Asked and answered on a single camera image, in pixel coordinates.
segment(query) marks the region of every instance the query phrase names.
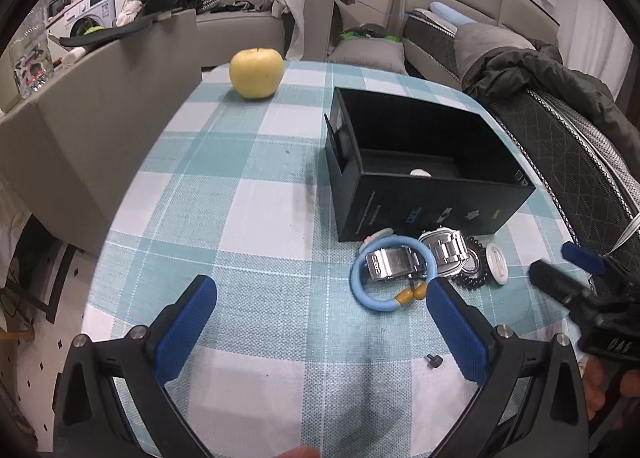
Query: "blue pillow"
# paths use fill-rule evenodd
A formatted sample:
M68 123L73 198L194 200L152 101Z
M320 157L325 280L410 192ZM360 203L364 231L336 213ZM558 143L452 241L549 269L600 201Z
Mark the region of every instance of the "blue pillow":
M450 6L445 5L444 3L439 3L438 1L431 3L431 5L429 5L429 10L455 26L462 26L467 23L477 22L475 19L468 18Z

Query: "plastic bottle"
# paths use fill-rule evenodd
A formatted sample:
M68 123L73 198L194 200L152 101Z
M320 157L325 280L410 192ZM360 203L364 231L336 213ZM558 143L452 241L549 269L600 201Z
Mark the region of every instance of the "plastic bottle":
M44 2L40 0L24 18L9 47L15 84L23 99L37 92L53 76L44 16Z

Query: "human hand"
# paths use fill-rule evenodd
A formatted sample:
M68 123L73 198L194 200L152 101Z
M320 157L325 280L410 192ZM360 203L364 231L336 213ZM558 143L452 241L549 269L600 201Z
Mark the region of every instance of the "human hand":
M596 357L590 356L582 376L584 397L587 401L587 414L591 420L604 406L604 393L600 390L604 382L604 369ZM628 398L640 397L640 370L626 372L620 382L620 394Z
M320 451L313 447L296 447L276 456L276 458L320 458Z

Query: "washing machine door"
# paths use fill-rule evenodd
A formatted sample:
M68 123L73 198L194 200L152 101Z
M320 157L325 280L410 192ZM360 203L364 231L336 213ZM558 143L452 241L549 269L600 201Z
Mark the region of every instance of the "washing machine door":
M69 31L69 37L77 37L84 35L84 33L94 26L104 26L104 23L96 16L82 16L71 27Z

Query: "black box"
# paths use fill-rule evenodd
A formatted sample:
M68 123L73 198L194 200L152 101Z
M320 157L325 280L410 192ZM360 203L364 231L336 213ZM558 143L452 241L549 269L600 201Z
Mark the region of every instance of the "black box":
M535 189L475 113L408 97L336 88L326 158L338 240L385 227L418 236L440 225L493 234ZM413 169L431 177L411 176Z

